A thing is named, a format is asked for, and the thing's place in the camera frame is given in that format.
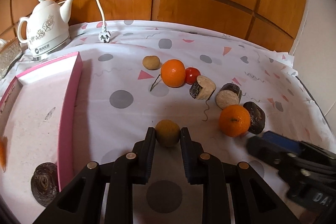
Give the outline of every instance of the kettle lid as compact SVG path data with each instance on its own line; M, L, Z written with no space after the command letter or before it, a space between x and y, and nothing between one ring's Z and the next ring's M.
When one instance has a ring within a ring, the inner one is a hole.
M51 5L51 4L53 4L53 3L56 3L56 2L53 1L53 0L39 0L39 2L40 2L40 3L39 3L38 5L35 6L35 8L34 8L32 14L33 14L33 13L36 13L37 11L39 11L39 10L41 10L41 9L43 9L43 8L45 8L45 7L47 7L47 6Z

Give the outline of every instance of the kettle base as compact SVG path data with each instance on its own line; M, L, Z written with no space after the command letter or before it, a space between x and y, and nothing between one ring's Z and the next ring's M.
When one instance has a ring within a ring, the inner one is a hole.
M48 55L51 53L57 52L61 49L63 49L65 46L67 46L71 42L70 36L66 40L64 40L61 44L59 44L57 47L53 48L50 52L46 52L41 54L40 56L33 57L33 61L41 61L43 59L46 59Z

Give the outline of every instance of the kettle spout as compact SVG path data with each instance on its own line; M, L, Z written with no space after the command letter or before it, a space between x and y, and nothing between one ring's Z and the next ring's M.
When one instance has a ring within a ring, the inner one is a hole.
M66 0L63 5L59 9L59 13L61 14L61 18L65 23L68 23L71 16L71 5L73 0Z

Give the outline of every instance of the tangerine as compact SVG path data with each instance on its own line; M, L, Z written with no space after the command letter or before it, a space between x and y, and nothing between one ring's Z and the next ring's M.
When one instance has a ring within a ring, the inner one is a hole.
M184 64L177 59L166 61L161 67L161 79L171 88L182 86L185 80Z
M219 127L229 137L236 137L245 133L248 131L250 124L250 113L241 105L227 106L222 110L219 117Z

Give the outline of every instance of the power cord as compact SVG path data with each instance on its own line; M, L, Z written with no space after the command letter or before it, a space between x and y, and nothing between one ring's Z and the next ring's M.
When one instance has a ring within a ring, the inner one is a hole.
M96 0L96 2L97 2L97 5L98 5L100 14L101 14L101 19L102 19L102 21L103 21L103 25L101 26L101 32L99 33L99 40L100 40L101 42L104 42L104 43L109 43L110 38L111 38L111 34L110 34L109 31L106 30L106 23L105 23L105 15L104 15L104 11L103 11L103 9L102 9L102 7L101 7L101 5L100 5L99 0Z

